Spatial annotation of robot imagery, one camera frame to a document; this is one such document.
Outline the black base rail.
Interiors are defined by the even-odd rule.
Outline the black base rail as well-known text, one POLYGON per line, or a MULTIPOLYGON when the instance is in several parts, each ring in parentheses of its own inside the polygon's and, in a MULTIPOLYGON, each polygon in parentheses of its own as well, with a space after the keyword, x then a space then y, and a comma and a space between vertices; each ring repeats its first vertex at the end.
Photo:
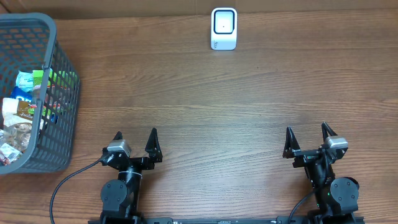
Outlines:
MULTIPOLYGON (((207 219, 207 218, 199 218, 199 219, 173 219, 169 217, 161 217, 161 218, 144 218, 143 220, 112 220, 107 223, 145 223, 145 224, 285 224, 288 222, 287 216, 278 216, 276 218, 266 218, 266 219, 207 219)), ((99 220, 89 220, 87 221, 89 224, 100 224, 99 220)), ((293 217, 290 221, 291 224, 307 224, 311 223, 310 220, 305 216, 293 217)), ((363 217, 357 217, 354 221, 325 221, 323 223, 360 223, 365 224, 363 217)))

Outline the beige cookie bag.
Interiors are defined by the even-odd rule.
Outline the beige cookie bag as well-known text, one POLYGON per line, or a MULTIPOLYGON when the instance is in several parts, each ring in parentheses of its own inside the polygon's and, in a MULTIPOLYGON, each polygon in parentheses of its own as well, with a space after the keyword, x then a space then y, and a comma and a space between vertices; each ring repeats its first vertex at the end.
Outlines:
POLYGON ((27 101, 14 98, 2 99, 5 142, 22 153, 26 151, 29 145, 34 110, 27 101))

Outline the grey plastic shopping basket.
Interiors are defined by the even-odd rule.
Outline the grey plastic shopping basket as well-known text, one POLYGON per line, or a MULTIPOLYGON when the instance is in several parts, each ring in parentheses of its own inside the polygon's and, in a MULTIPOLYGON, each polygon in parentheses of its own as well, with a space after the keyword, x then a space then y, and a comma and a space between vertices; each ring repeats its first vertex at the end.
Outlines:
POLYGON ((68 167, 79 107, 80 77, 46 14, 1 15, 1 98, 10 96, 19 72, 42 72, 33 95, 33 121, 25 153, 1 174, 57 172, 68 167))

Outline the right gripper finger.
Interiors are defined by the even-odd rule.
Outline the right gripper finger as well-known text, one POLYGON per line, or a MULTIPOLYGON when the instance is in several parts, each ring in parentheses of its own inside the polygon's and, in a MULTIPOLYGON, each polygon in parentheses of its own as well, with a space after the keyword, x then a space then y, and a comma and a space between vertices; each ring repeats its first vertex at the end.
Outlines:
POLYGON ((326 122, 323 122, 321 127, 322 127, 322 136, 324 142, 330 136, 337 136, 334 130, 332 130, 332 128, 326 122))
POLYGON ((283 158, 293 158, 297 152, 300 152, 301 148, 297 142, 295 134, 290 126, 286 129, 286 139, 283 151, 283 158))

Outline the light teal snack packet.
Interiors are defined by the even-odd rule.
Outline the light teal snack packet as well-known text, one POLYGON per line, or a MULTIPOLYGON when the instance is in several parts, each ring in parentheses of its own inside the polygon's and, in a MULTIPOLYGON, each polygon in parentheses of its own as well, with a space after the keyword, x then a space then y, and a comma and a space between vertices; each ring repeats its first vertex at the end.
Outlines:
POLYGON ((19 71, 16 78, 16 86, 25 92, 31 92, 34 88, 33 73, 19 71))

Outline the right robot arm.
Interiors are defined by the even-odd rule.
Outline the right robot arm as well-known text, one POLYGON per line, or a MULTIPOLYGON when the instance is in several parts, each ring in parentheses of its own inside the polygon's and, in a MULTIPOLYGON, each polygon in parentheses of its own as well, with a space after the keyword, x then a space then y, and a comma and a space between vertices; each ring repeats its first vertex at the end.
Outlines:
POLYGON ((348 142, 326 122, 322 123, 322 136, 323 144, 318 149, 303 151, 292 128, 286 129, 282 157, 294 159, 294 168, 304 168, 312 191, 295 205, 283 223, 363 223, 363 217, 354 215, 358 210, 358 181, 352 177, 337 178, 332 168, 346 154, 348 142), (315 197, 318 208, 306 216, 296 217, 298 208, 311 196, 315 197))

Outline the white barcode scanner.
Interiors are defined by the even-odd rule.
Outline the white barcode scanner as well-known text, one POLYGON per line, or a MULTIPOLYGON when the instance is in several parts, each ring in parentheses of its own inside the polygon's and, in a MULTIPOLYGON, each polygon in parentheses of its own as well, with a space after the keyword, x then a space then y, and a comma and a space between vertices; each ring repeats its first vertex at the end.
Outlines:
POLYGON ((217 7, 211 13, 211 48, 234 50, 237 44, 238 13, 232 7, 217 7))

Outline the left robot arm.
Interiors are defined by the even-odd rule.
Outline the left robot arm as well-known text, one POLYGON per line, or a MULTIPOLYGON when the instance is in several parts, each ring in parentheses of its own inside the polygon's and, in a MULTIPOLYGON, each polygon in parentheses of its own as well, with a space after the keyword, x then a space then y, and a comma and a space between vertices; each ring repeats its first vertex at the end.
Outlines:
POLYGON ((118 178, 108 181, 101 189, 103 208, 101 223, 145 223, 144 216, 138 211, 139 191, 142 172, 153 170, 156 163, 162 162, 157 130, 152 129, 145 146, 145 157, 131 157, 132 149, 117 132, 109 145, 103 148, 100 163, 118 171, 118 178))

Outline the green snack bag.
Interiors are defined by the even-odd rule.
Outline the green snack bag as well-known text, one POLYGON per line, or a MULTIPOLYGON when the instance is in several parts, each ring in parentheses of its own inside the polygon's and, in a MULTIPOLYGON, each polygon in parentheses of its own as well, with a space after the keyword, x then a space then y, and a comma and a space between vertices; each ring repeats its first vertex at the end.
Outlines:
MULTIPOLYGON (((43 82, 44 71, 43 70, 34 70, 32 73, 33 76, 33 93, 35 95, 39 95, 41 85, 43 82)), ((67 90, 76 90, 79 85, 79 79, 75 72, 54 72, 50 70, 49 78, 47 82, 47 88, 51 91, 51 93, 56 95, 61 95, 63 91, 67 90)))

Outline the blue Oreo packet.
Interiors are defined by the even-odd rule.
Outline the blue Oreo packet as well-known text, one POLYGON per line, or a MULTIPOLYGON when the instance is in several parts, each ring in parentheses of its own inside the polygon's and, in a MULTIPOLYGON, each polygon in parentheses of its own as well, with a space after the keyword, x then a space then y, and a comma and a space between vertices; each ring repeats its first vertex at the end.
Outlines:
POLYGON ((18 86, 15 86, 10 94, 10 98, 17 99, 20 101, 32 102, 32 95, 25 92, 18 86))

